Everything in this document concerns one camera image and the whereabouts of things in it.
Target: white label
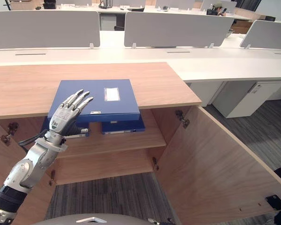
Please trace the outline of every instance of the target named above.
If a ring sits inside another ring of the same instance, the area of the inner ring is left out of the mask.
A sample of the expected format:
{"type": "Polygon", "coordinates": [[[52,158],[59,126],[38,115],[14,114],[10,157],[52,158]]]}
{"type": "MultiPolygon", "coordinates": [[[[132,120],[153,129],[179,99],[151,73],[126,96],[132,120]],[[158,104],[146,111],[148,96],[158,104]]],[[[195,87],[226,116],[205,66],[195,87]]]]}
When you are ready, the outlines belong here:
{"type": "Polygon", "coordinates": [[[93,114],[101,114],[101,111],[91,111],[90,114],[91,115],[93,115],[93,114]]]}
{"type": "Polygon", "coordinates": [[[105,88],[105,101],[119,101],[118,88],[105,88]]]}

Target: person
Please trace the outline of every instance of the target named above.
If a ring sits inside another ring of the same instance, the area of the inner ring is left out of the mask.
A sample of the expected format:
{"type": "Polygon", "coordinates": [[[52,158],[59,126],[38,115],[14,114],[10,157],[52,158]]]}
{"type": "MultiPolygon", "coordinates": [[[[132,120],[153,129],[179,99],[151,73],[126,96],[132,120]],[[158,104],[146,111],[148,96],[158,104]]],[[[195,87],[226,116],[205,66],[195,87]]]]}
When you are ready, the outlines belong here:
{"type": "Polygon", "coordinates": [[[226,13],[222,13],[221,10],[223,8],[223,5],[220,1],[214,4],[213,10],[217,12],[217,15],[225,16],[226,13]]]}
{"type": "Polygon", "coordinates": [[[217,3],[215,3],[212,6],[212,9],[208,9],[207,10],[207,15],[221,15],[221,16],[225,16],[226,13],[222,13],[222,3],[220,1],[218,1],[217,3]]]}

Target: robotic hand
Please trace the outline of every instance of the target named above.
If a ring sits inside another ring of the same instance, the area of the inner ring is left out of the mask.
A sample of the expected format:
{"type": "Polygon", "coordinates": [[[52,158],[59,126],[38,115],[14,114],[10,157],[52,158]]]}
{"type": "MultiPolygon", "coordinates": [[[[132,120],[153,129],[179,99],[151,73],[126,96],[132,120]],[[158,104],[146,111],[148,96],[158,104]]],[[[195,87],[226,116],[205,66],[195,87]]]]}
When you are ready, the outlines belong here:
{"type": "Polygon", "coordinates": [[[89,91],[79,90],[61,103],[50,120],[49,131],[44,137],[37,138],[26,157],[13,167],[0,189],[0,225],[13,222],[26,195],[40,181],[58,153],[67,149],[63,136],[85,133],[76,126],[76,119],[93,100],[90,97],[83,101],[87,95],[89,91]]]}

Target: cabinet door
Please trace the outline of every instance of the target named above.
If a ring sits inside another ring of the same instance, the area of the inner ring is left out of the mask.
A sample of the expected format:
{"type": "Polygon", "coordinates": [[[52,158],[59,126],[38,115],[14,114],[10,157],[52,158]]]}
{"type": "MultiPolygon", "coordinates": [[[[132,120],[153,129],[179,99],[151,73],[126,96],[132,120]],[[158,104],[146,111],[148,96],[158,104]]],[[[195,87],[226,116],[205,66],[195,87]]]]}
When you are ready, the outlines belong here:
{"type": "MultiPolygon", "coordinates": [[[[1,135],[6,135],[6,131],[0,126],[0,137],[1,135]]],[[[11,139],[9,146],[6,146],[0,140],[0,187],[3,185],[12,167],[24,156],[24,150],[13,139],[11,139]]],[[[49,180],[50,177],[45,174],[41,181],[27,195],[13,225],[30,225],[44,219],[55,189],[55,184],[49,186],[49,180]]]]}
{"type": "Polygon", "coordinates": [[[192,106],[155,168],[182,224],[210,224],[274,211],[281,179],[202,107],[192,106]]]}

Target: wooden panel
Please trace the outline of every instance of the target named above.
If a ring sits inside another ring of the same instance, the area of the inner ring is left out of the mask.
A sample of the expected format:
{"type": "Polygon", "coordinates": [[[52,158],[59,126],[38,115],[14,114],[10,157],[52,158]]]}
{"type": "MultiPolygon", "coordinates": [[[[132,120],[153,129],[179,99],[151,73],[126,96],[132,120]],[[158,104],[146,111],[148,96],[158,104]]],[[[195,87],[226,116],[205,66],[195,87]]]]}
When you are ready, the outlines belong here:
{"type": "Polygon", "coordinates": [[[235,7],[235,14],[250,18],[252,22],[257,19],[261,19],[261,14],[258,14],[256,12],[244,8],[235,7]]]}
{"type": "Polygon", "coordinates": [[[59,82],[83,79],[130,79],[140,109],[201,103],[167,63],[6,66],[0,119],[46,116],[59,82]]]}
{"type": "MultiPolygon", "coordinates": [[[[9,123],[17,122],[19,128],[17,129],[13,139],[16,142],[23,141],[30,138],[41,131],[45,117],[32,117],[32,118],[17,118],[17,119],[4,119],[0,120],[0,125],[5,131],[8,131],[9,123]]],[[[34,142],[27,145],[26,148],[31,148],[34,142]]]]}
{"type": "Polygon", "coordinates": [[[153,171],[143,149],[60,158],[53,168],[58,185],[153,171]]]}
{"type": "MultiPolygon", "coordinates": [[[[6,134],[6,132],[0,126],[0,136],[2,134],[6,134]]],[[[25,152],[13,139],[11,139],[11,144],[8,147],[0,141],[0,187],[12,167],[24,156],[25,152]]],[[[55,184],[52,187],[48,185],[49,180],[50,177],[45,174],[42,180],[28,194],[13,224],[30,225],[44,219],[55,189],[55,184]]]]}
{"type": "Polygon", "coordinates": [[[201,8],[202,2],[195,1],[193,8],[201,8]]]}
{"type": "Polygon", "coordinates": [[[90,123],[91,135],[87,138],[67,139],[69,148],[58,158],[83,156],[95,153],[144,149],[165,146],[151,110],[142,110],[145,132],[103,135],[101,123],[90,123]]]}
{"type": "Polygon", "coordinates": [[[281,198],[281,179],[203,108],[186,117],[190,125],[177,129],[156,172],[182,224],[273,212],[265,197],[281,198]]]}
{"type": "Polygon", "coordinates": [[[38,6],[43,6],[39,0],[32,0],[29,2],[10,2],[12,10],[33,10],[38,6]]]}
{"type": "Polygon", "coordinates": [[[182,110],[182,112],[186,114],[189,109],[189,106],[152,109],[152,113],[166,143],[170,142],[177,128],[181,124],[180,120],[176,117],[175,111],[182,110]]]}

